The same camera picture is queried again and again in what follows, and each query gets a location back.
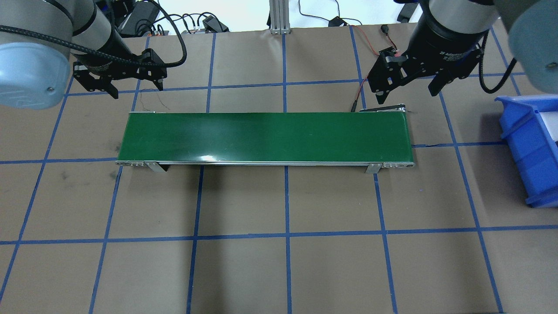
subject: white wall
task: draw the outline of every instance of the white wall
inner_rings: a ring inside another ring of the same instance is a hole
[[[300,1],[302,12],[305,14],[317,15],[327,19],[337,16],[337,5],[334,0]],[[341,17],[356,18],[364,24],[372,25],[397,23],[397,16],[403,7],[402,4],[394,3],[393,0],[338,1]],[[160,3],[169,14],[209,11],[217,15],[217,18],[234,32],[267,29],[266,22],[270,10],[269,0],[160,0]],[[300,15],[297,0],[289,1],[289,9],[291,27],[326,27],[328,25],[326,21]],[[421,13],[420,8],[417,8],[411,22],[418,21]],[[167,21],[161,21],[160,24],[165,30],[172,30]],[[185,30],[181,21],[176,26],[180,31]]]

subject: power adapter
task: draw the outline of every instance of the power adapter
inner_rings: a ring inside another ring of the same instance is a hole
[[[208,16],[202,22],[205,27],[205,32],[222,33],[229,31],[229,28],[225,24],[219,22],[214,16]]]
[[[346,26],[346,25],[348,25],[347,22],[343,21],[343,19],[340,18],[339,16],[332,18],[328,23],[328,27],[337,27],[337,26]]]

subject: metal bracket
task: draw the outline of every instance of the metal bracket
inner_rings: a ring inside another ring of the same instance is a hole
[[[271,34],[290,34],[288,21],[288,0],[270,0]]]
[[[367,173],[367,174],[378,173],[378,171],[380,171],[380,169],[382,168],[382,166],[383,166],[382,163],[369,164],[368,167],[366,168],[366,173]]]
[[[169,169],[169,165],[161,166],[156,161],[146,161],[145,165],[149,167],[149,169],[153,170],[154,172],[167,172]]]

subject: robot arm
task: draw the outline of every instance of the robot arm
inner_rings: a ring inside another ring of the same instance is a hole
[[[434,76],[429,84],[432,96],[454,79],[468,77],[484,54],[477,44],[499,15],[508,29],[512,53],[531,83],[541,91],[558,93],[557,0],[420,0],[420,5],[423,15],[407,51],[401,55],[392,48],[380,51],[368,74],[378,103],[419,77]]]
[[[177,63],[163,63],[152,49],[131,53],[93,0],[0,0],[0,7],[0,103],[8,106],[58,104],[70,74],[70,53],[78,60],[74,78],[85,89],[113,98],[118,90],[112,80],[148,79],[162,90],[167,66],[186,60],[181,37],[183,57]]]

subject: black connector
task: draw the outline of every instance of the black connector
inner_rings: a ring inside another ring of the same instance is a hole
[[[203,22],[204,27],[206,29],[205,32],[222,33],[222,32],[228,32],[229,31],[229,28],[225,24],[221,23],[214,16],[208,16],[202,22]]]
[[[343,21],[343,19],[340,18],[339,16],[332,18],[328,23],[328,27],[337,27],[337,26],[346,26],[346,25],[348,25],[347,22]]]
[[[387,35],[388,32],[389,32],[389,26],[384,24],[384,25],[380,26],[380,30],[382,31],[382,33]]]
[[[355,99],[355,101],[353,102],[353,106],[350,109],[351,112],[355,112],[355,110],[357,110],[357,102],[358,99]]]

